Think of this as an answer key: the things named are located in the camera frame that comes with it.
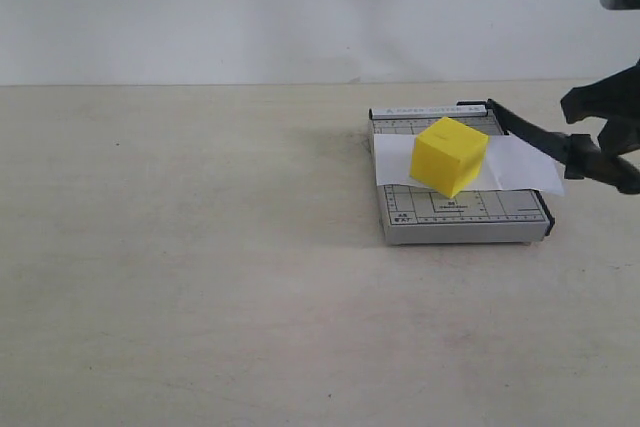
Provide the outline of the black cutter blade arm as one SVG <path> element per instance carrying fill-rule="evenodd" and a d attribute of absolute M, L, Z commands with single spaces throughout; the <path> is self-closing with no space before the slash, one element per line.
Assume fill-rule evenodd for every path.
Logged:
<path fill-rule="evenodd" d="M 591 179 L 624 195 L 639 194 L 639 170 L 620 156 L 606 154 L 589 134 L 550 132 L 488 99 L 501 125 L 511 134 L 564 166 L 567 180 Z"/>

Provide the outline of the yellow foam cube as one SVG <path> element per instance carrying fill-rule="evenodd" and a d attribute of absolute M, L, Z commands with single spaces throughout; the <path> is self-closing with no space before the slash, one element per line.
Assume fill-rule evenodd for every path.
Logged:
<path fill-rule="evenodd" d="M 477 178 L 489 140 L 479 130 L 442 117 L 415 137 L 409 176 L 453 198 Z"/>

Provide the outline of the white paper sheet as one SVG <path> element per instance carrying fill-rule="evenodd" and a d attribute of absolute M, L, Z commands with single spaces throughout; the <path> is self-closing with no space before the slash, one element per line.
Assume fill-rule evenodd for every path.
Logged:
<path fill-rule="evenodd" d="M 373 136 L 372 154 L 377 185 L 424 186 L 409 176 L 414 140 L 413 135 Z M 558 196 L 565 194 L 554 160 L 512 135 L 490 138 L 480 172 L 466 189 L 536 190 Z"/>

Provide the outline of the grey paper cutter base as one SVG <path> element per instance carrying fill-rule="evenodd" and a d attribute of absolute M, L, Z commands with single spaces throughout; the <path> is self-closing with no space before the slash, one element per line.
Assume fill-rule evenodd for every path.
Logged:
<path fill-rule="evenodd" d="M 489 170 L 473 188 L 448 199 L 415 182 L 408 171 L 413 137 L 443 116 L 488 135 L 504 135 L 484 101 L 454 106 L 377 108 L 369 111 L 369 144 L 380 222 L 391 245 L 531 243 L 544 240 L 555 218 L 537 190 L 493 188 Z"/>

